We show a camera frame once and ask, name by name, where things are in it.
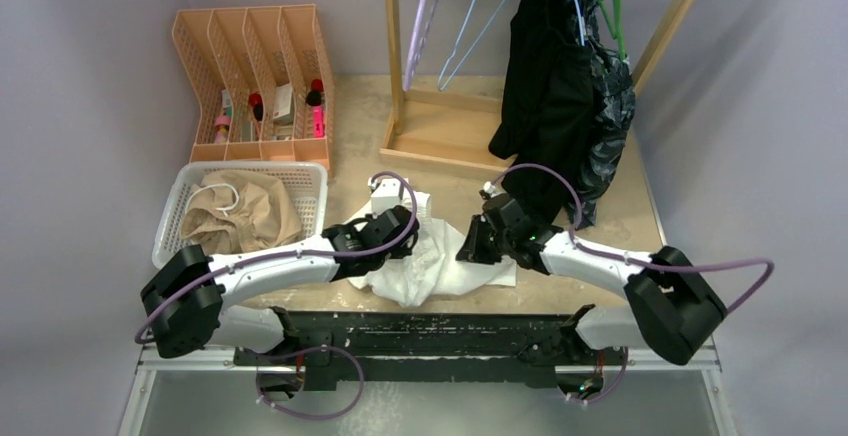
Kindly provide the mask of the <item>wooden clothes rack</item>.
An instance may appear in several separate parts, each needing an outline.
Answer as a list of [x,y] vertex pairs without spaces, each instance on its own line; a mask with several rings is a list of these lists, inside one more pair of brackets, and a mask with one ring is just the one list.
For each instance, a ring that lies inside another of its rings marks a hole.
[[[634,90],[644,90],[696,0],[672,0],[633,70]],[[383,161],[467,178],[492,178],[511,162],[488,151],[499,124],[495,98],[405,90],[402,86],[399,0],[385,0],[391,111],[379,154]]]

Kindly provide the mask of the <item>white shorts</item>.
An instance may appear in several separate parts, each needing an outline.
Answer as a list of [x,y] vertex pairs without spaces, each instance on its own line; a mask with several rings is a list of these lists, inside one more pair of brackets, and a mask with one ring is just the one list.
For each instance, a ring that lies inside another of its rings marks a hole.
[[347,280],[370,289],[402,307],[421,306],[432,296],[458,297],[483,286],[514,287],[517,265],[504,260],[494,265],[458,261],[465,236],[443,219],[431,216],[431,195],[414,193],[418,208],[418,241],[410,256],[387,261],[380,269]]

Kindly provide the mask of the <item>red black marker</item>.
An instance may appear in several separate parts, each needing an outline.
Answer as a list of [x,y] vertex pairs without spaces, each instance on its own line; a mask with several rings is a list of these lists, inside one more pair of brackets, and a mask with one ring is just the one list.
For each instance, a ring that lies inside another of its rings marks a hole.
[[264,118],[264,105],[259,92],[253,92],[248,96],[248,106],[251,109],[254,119],[257,122],[262,122]]

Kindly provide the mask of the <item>green hanger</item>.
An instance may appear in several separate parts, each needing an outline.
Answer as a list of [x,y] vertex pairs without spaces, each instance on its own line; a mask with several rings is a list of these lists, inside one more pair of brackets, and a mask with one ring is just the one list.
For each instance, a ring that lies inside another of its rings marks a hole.
[[619,57],[626,63],[629,62],[629,56],[626,49],[626,43],[622,33],[622,0],[611,0],[612,11],[609,11],[604,5],[605,0],[596,0],[601,9],[605,23],[611,38],[617,44]]

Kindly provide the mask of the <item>black patterned shorts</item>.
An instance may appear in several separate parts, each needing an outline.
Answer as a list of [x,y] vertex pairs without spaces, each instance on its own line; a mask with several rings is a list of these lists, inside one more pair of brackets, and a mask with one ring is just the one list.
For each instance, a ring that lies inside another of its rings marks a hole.
[[[626,145],[627,134],[635,115],[636,95],[630,61],[618,55],[596,0],[583,0],[587,28],[590,74],[598,108],[594,110],[588,149],[582,157],[574,182],[581,209],[571,203],[571,218],[578,217],[578,229],[596,224],[597,206],[616,175]],[[611,0],[604,5],[612,11]]]

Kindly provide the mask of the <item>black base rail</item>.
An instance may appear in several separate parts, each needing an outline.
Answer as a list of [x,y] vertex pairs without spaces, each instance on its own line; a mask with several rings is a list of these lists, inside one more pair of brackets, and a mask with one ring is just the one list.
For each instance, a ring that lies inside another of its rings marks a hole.
[[291,311],[287,337],[267,355],[238,349],[237,366],[297,367],[308,391],[342,381],[521,383],[566,393],[599,391],[626,359],[593,350],[573,330],[577,314]]

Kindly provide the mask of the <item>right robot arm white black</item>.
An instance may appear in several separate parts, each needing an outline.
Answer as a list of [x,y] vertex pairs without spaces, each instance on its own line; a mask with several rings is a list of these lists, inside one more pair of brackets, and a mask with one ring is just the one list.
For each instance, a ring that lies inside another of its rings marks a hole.
[[600,349],[637,347],[683,366],[729,314],[682,251],[664,246],[629,254],[583,241],[527,214],[506,194],[486,200],[472,217],[455,258],[483,265],[509,258],[523,269],[571,277],[622,297],[624,307],[583,309],[564,332],[561,348],[576,363]]

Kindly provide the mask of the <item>plain black shorts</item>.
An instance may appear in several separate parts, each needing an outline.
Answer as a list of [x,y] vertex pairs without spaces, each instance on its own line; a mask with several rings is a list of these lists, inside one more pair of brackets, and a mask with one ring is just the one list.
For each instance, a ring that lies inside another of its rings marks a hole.
[[503,188],[551,222],[572,198],[599,110],[591,51],[579,41],[573,0],[520,0],[510,21],[501,120],[489,152],[511,159]]

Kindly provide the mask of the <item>peach plastic file organizer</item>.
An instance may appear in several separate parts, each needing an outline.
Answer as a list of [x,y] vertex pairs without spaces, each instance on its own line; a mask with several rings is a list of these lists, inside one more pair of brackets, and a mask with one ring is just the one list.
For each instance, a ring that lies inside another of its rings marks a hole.
[[[171,36],[199,104],[190,161],[296,161],[334,168],[334,75],[313,4],[177,12]],[[291,83],[291,125],[272,121],[277,86]],[[257,122],[248,96],[259,92]],[[312,107],[321,105],[326,136],[313,137]],[[233,108],[229,140],[213,143],[213,124]]]

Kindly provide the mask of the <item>beige shorts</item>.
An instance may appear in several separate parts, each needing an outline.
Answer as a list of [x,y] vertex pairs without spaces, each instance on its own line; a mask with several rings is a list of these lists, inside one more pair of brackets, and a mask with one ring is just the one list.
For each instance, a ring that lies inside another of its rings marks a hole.
[[293,243],[304,226],[283,181],[256,171],[221,170],[191,187],[179,236],[205,254],[249,253]]

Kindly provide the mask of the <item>pink highlighter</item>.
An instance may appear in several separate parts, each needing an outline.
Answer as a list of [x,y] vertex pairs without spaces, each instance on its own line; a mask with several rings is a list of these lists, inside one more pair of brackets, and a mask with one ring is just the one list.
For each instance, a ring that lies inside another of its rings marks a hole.
[[324,109],[321,105],[312,107],[313,137],[324,138],[326,136],[326,121]]

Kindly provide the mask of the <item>lilac hanger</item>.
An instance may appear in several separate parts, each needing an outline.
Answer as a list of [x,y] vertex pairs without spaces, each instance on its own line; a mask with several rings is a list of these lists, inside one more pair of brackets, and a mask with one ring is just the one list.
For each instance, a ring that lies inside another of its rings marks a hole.
[[439,0],[418,0],[402,80],[404,91],[411,89],[438,3]]

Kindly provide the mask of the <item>white plastic basket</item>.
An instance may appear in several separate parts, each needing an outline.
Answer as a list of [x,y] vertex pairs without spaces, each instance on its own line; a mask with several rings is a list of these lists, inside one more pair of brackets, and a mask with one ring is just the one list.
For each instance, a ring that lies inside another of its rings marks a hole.
[[239,254],[305,239],[323,228],[327,187],[318,163],[190,163],[167,199],[153,264],[163,267],[190,244],[207,254]]

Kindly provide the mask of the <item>white small box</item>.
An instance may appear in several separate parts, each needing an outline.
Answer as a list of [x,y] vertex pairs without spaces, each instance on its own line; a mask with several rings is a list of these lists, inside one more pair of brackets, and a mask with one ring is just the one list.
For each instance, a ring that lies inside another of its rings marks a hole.
[[272,121],[286,126],[291,125],[294,119],[294,92],[291,83],[277,86],[274,93],[274,106]]

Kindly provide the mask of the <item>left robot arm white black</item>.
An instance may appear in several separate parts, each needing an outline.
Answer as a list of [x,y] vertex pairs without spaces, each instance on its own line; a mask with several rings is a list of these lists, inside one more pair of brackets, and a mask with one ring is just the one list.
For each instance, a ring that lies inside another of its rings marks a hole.
[[199,245],[186,246],[142,289],[147,319],[135,341],[154,344],[164,359],[218,344],[287,364],[297,355],[298,338],[286,330],[281,312],[246,308],[244,301],[292,286],[365,276],[390,259],[409,256],[418,230],[415,213],[395,206],[278,248],[207,255]]

